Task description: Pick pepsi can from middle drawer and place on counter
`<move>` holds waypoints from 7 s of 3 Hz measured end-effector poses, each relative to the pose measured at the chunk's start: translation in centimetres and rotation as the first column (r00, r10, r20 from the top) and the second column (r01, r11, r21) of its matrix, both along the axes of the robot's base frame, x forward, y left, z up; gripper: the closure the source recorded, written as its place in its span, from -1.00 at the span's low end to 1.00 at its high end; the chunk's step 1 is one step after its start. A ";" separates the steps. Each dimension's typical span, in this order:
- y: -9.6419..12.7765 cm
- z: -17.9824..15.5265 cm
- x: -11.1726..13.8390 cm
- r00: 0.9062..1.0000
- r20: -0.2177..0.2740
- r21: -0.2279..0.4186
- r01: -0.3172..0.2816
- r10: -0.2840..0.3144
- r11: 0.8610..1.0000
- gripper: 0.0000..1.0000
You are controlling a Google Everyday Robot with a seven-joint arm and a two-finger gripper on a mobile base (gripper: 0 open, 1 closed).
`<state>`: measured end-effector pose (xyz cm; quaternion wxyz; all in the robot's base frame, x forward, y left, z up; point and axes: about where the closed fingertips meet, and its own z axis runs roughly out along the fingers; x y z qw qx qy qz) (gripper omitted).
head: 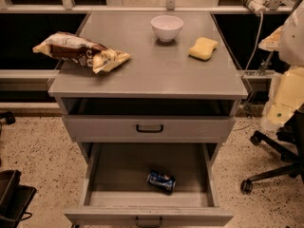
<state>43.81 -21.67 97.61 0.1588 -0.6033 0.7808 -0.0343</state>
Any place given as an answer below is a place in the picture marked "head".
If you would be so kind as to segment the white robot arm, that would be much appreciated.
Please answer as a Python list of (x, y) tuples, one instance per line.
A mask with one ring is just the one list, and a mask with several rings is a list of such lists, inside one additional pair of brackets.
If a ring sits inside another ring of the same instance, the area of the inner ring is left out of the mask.
[(273, 77), (269, 101), (263, 109), (261, 127), (275, 131), (304, 104), (304, 1), (258, 47), (277, 51), (279, 59), (290, 65), (283, 74), (276, 73)]

